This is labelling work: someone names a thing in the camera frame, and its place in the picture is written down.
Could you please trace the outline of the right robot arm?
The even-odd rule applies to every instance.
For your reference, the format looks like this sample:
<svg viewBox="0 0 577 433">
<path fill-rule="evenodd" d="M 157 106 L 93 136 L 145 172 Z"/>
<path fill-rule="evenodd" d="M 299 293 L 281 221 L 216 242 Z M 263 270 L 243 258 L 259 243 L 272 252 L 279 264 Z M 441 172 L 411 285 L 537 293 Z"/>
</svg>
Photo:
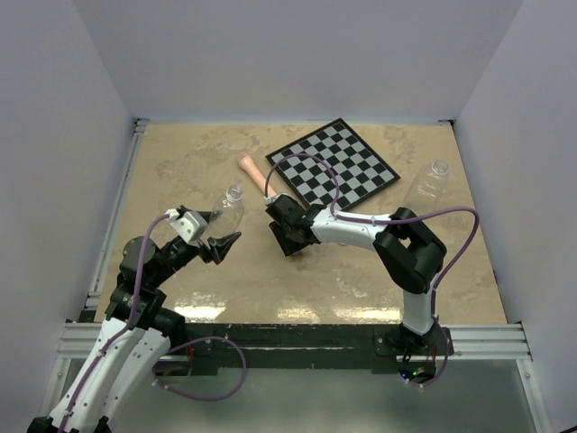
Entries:
<svg viewBox="0 0 577 433">
<path fill-rule="evenodd" d="M 433 292 L 447 249 L 410 209 L 368 216 L 333 212 L 330 207 L 301 207 L 287 194 L 265 199 L 270 229 L 286 256 L 312 244 L 344 244 L 375 252 L 403 293 L 401 335 L 414 355 L 434 343 L 436 318 Z"/>
</svg>

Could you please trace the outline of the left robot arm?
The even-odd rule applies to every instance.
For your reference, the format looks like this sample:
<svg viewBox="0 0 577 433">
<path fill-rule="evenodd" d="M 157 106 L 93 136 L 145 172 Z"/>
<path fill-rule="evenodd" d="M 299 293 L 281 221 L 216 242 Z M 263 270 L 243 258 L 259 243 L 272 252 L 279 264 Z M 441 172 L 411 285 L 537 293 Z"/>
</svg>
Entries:
<svg viewBox="0 0 577 433">
<path fill-rule="evenodd" d="M 187 207 L 156 217 L 124 247 L 116 287 L 96 341 L 76 379 L 31 432 L 111 432 L 134 392 L 165 354 L 188 346 L 186 320 L 165 309 L 162 283 L 194 259 L 221 263 L 240 238 L 202 238 L 209 213 Z"/>
</svg>

